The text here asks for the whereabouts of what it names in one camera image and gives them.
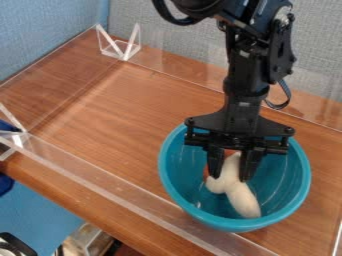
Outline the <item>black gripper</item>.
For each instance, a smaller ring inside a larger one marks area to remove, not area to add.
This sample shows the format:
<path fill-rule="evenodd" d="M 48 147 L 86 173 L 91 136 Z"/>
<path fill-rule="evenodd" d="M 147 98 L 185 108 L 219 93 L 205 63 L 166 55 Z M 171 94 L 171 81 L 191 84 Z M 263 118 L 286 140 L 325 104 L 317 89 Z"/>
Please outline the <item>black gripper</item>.
<path fill-rule="evenodd" d="M 209 174 L 218 178 L 225 149 L 242 151 L 239 180 L 249 181 L 266 154 L 286 154 L 295 130 L 261 116 L 263 95 L 225 96 L 223 107 L 214 113 L 185 121 L 185 143 L 207 151 Z"/>

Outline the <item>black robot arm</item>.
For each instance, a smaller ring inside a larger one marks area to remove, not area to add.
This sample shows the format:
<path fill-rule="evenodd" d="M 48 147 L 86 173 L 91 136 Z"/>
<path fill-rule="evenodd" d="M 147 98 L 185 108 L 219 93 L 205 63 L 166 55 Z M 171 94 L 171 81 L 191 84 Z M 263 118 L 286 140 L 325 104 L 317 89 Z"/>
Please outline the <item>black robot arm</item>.
<path fill-rule="evenodd" d="M 162 18 L 179 26 L 198 24 L 207 18 L 226 34 L 229 75 L 223 82 L 225 105 L 213 114 L 186 119 L 185 143 L 207 152 L 209 173 L 222 173 L 227 149 L 242 153 L 239 179 L 254 176 L 267 154 L 285 154 L 295 130 L 259 114 L 261 106 L 279 110 L 286 103 L 267 100 L 273 84 L 286 87 L 297 61 L 291 50 L 295 16 L 290 0 L 171 0 L 186 15 L 178 19 L 165 0 L 153 0 Z"/>

